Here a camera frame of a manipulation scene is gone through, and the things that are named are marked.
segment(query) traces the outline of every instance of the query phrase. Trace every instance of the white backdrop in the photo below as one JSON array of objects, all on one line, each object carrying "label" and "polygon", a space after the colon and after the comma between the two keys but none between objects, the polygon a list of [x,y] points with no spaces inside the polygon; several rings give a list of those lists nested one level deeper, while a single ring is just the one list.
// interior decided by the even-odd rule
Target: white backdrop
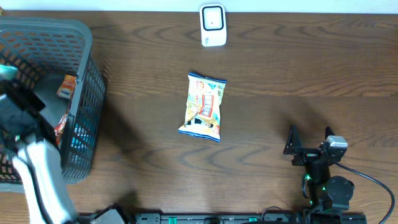
[{"label": "white backdrop", "polygon": [[398,0],[1,0],[4,9],[197,12],[218,2],[229,12],[398,14]]}]

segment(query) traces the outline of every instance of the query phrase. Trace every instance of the wood grain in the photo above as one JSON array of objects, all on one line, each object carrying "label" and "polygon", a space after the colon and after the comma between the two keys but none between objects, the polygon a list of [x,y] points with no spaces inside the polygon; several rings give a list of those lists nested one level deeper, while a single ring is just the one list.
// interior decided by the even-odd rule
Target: wood grain
[{"label": "wood grain", "polygon": [[[289,125],[316,147],[330,125],[346,138],[343,164],[398,188],[398,23],[390,15],[228,14],[224,47],[200,44],[197,13],[25,12],[78,19],[107,79],[89,177],[69,185],[80,212],[118,202],[163,212],[261,212],[308,205],[303,167],[282,155]],[[177,134],[187,74],[228,80],[221,143]],[[351,212],[378,223],[390,198],[337,167],[356,188]],[[0,223],[28,223],[23,195],[1,193]],[[397,223],[394,212],[388,223]]]}]

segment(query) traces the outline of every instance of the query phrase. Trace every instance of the cable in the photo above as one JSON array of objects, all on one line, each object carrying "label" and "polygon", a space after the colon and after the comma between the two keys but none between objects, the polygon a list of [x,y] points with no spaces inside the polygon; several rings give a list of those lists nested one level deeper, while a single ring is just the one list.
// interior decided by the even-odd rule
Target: cable
[{"label": "cable", "polygon": [[264,215],[267,213],[267,211],[268,211],[270,208],[278,208],[280,211],[283,212],[283,210],[282,210],[281,208],[279,208],[278,206],[270,206],[270,207],[266,208],[266,209],[262,212],[262,214],[261,214],[261,221],[265,221],[265,220],[264,220]]},{"label": "cable", "polygon": [[43,199],[40,194],[39,183],[37,182],[37,178],[36,178],[36,175],[34,174],[33,168],[28,163],[26,163],[24,160],[22,160],[15,152],[13,152],[12,150],[10,150],[6,147],[6,140],[4,139],[2,129],[0,129],[0,142],[2,142],[2,144],[4,146],[4,150],[6,152],[8,152],[8,154],[10,155],[11,158],[18,159],[20,162],[25,164],[25,166],[27,167],[29,174],[30,174],[30,178],[32,178],[33,189],[34,189],[34,192],[36,195],[36,202],[37,202],[37,206],[39,207],[40,214],[43,218],[43,221],[46,224],[51,224],[52,222],[51,222],[49,214],[47,213],[47,211],[44,207]]},{"label": "cable", "polygon": [[359,171],[356,171],[356,170],[354,170],[354,169],[351,169],[351,168],[349,168],[349,167],[346,167],[346,166],[341,165],[340,163],[336,162],[334,159],[331,158],[331,156],[329,155],[329,152],[327,151],[326,147],[325,147],[325,153],[326,153],[327,158],[329,158],[329,160],[331,160],[331,161],[332,161],[334,164],[336,164],[338,167],[343,168],[343,169],[345,169],[345,170],[348,170],[348,171],[350,171],[350,172],[353,172],[354,174],[358,174],[358,175],[360,175],[361,177],[364,177],[364,178],[366,178],[366,179],[368,179],[368,180],[371,180],[371,181],[377,183],[378,185],[380,185],[382,188],[384,188],[384,189],[390,194],[390,196],[391,196],[391,206],[390,206],[390,209],[388,210],[388,212],[387,212],[387,214],[384,216],[384,218],[379,222],[379,224],[383,224],[383,223],[390,217],[392,211],[394,210],[394,206],[395,206],[395,203],[396,203],[396,199],[395,199],[395,197],[394,197],[394,194],[393,194],[392,191],[390,190],[390,188],[388,188],[388,187],[387,187],[386,185],[384,185],[382,182],[380,182],[380,181],[378,181],[378,180],[376,180],[376,179],[374,179],[374,178],[372,178],[372,177],[370,177],[370,176],[368,176],[368,175],[366,175],[366,174],[363,174],[363,173],[361,173],[361,172],[359,172]]}]

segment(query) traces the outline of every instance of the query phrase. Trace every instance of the gray basket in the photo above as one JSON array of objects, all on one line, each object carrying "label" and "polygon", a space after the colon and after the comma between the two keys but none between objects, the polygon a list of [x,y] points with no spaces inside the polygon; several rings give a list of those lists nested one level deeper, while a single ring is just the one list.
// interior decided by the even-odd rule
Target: gray basket
[{"label": "gray basket", "polygon": [[[0,63],[19,68],[18,79],[33,89],[44,75],[77,76],[60,146],[65,183],[88,175],[93,158],[105,85],[91,57],[92,35],[81,22],[47,18],[0,17]],[[21,191],[12,163],[0,154],[0,190]]]}]

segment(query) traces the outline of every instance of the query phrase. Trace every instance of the orange package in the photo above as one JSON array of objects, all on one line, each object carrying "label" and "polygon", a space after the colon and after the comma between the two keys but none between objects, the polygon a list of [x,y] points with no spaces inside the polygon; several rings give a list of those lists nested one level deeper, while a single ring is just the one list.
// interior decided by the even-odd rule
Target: orange package
[{"label": "orange package", "polygon": [[70,100],[72,98],[72,93],[75,91],[76,87],[76,77],[73,75],[65,75],[63,82],[58,89],[57,95],[59,97]]}]

